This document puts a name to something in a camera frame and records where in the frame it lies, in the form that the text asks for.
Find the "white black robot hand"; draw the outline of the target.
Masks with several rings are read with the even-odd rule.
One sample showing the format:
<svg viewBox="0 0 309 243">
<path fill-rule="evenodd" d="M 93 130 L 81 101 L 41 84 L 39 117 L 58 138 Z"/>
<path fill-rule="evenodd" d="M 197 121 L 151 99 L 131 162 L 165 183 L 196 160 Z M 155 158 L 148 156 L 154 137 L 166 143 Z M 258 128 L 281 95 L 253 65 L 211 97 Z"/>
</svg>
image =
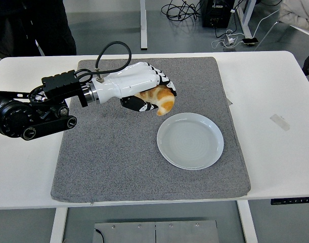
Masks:
<svg viewBox="0 0 309 243">
<path fill-rule="evenodd" d="M 110 73 L 90 83 L 93 100 L 99 104 L 111 98 L 120 99 L 125 108 L 143 112 L 157 109 L 157 115 L 170 112 L 175 103 L 173 82 L 159 69 L 147 62 L 138 62 Z"/>
</svg>

